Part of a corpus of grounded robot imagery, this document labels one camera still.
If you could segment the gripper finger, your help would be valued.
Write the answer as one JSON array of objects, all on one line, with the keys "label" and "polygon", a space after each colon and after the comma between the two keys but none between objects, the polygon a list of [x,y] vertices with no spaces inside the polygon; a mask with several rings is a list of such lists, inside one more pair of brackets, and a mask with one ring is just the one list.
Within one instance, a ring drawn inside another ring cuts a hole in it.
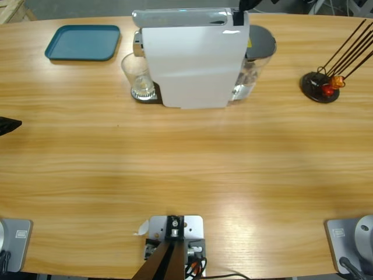
[{"label": "gripper finger", "polygon": [[22,125],[22,121],[0,117],[0,136],[8,134]]},{"label": "gripper finger", "polygon": [[254,9],[261,3],[261,0],[239,0],[239,11],[244,12]]}]

